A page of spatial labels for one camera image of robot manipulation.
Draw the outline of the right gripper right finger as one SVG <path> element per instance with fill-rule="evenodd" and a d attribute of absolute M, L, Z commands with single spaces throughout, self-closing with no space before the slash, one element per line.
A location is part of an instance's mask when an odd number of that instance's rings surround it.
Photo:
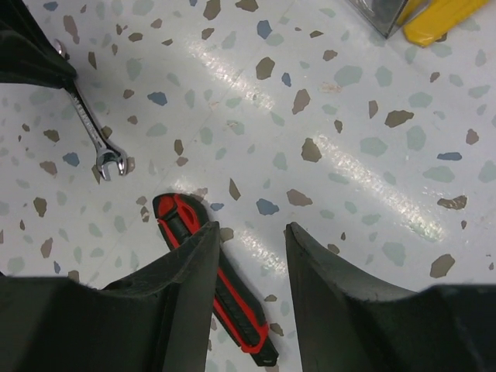
<path fill-rule="evenodd" d="M 285 230 L 301 366 L 305 371 L 493 371 L 495 288 L 390 284 Z"/>

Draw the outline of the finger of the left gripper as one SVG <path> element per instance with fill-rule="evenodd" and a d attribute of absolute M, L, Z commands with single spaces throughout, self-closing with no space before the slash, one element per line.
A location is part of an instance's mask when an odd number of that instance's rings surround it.
<path fill-rule="evenodd" d="M 1 82 L 66 88 L 76 70 L 57 52 L 22 1 L 1 2 Z"/>

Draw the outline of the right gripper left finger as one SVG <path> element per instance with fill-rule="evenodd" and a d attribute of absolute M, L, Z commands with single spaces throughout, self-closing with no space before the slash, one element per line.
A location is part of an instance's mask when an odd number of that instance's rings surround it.
<path fill-rule="evenodd" d="M 67 277 L 1 279 L 3 371 L 202 371 L 219 224 L 97 290 Z"/>

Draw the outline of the red black utility knife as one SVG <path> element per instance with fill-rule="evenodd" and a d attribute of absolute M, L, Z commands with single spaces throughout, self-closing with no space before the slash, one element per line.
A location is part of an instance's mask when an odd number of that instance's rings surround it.
<path fill-rule="evenodd" d="M 170 250 L 178 248 L 209 222 L 208 213 L 196 198 L 166 193 L 153 199 L 153 213 Z M 213 314 L 234 343 L 251 355 L 259 367 L 274 367 L 279 353 L 269 338 L 263 307 L 243 283 L 226 255 L 219 252 Z"/>

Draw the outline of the small silver combination wrench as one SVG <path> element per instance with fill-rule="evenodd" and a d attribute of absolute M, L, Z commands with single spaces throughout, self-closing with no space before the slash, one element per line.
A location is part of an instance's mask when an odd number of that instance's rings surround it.
<path fill-rule="evenodd" d="M 81 90 L 78 86 L 78 77 L 74 77 L 69 80 L 65 84 L 64 90 L 70 97 L 71 103 L 74 106 L 77 116 L 81 120 L 89 136 L 89 139 L 95 148 L 95 167 L 101 178 L 104 181 L 111 180 L 111 174 L 109 170 L 109 167 L 111 165 L 116 165 L 119 176 L 127 175 L 127 155 L 124 150 L 105 138 L 102 132 L 102 127 L 100 126 L 98 120 L 93 116 L 92 110 L 87 105 L 81 93 Z"/>

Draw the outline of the clear acrylic drawer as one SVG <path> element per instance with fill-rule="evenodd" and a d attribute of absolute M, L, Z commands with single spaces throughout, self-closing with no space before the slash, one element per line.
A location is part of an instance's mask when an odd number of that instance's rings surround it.
<path fill-rule="evenodd" d="M 348 1 L 377 31 L 388 39 L 403 24 L 401 17 L 409 0 L 349 0 Z"/>

